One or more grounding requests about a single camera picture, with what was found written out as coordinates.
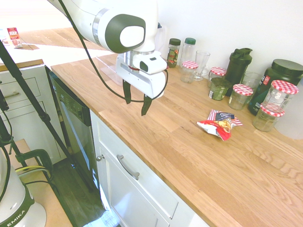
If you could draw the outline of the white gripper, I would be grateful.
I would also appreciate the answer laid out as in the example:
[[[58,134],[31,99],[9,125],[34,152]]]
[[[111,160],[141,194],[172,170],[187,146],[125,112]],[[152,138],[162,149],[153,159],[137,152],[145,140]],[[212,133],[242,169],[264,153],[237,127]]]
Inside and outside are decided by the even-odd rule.
[[[145,94],[141,116],[147,114],[152,104],[152,98],[155,98],[157,95],[161,97],[164,94],[166,77],[163,71],[147,74],[142,70],[132,70],[124,62],[123,55],[118,54],[116,59],[116,73],[123,79],[123,91],[127,104],[131,103],[131,85]]]

